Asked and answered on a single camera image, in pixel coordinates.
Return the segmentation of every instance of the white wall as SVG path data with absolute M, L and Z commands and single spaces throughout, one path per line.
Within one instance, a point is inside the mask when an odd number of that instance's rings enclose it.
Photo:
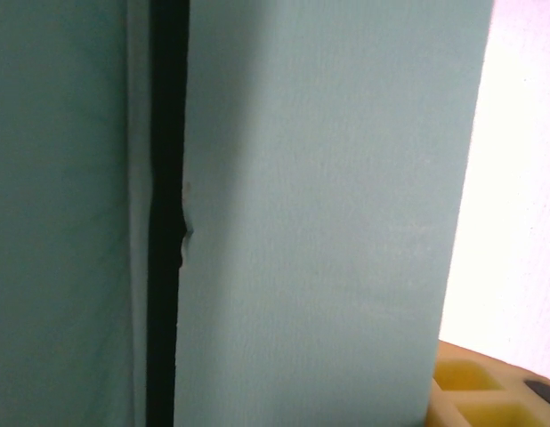
M 176 425 L 421 425 L 490 8 L 193 2 Z
M 441 339 L 550 377 L 550 2 L 495 6 Z
M 125 1 L 0 0 L 0 427 L 133 425 Z

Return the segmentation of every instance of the yellow plastic crate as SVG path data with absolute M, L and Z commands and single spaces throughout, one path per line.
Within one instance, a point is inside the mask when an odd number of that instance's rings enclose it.
M 426 427 L 550 427 L 550 404 L 525 383 L 550 380 L 440 342 Z

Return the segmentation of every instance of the yellow object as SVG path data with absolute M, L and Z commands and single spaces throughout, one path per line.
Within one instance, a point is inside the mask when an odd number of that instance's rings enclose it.
M 550 427 L 550 404 L 525 380 L 550 380 L 440 342 L 425 427 Z

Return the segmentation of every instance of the light green wall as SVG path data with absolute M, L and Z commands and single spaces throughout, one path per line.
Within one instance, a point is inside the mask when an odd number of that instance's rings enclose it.
M 178 426 L 416 426 L 491 2 L 194 1 Z
M 0 427 L 133 425 L 125 30 L 0 0 Z

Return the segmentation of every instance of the gap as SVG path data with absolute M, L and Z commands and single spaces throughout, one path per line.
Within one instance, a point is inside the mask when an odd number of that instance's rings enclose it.
M 150 162 L 146 426 L 174 424 L 178 270 L 186 222 L 182 162 L 189 0 L 150 0 Z

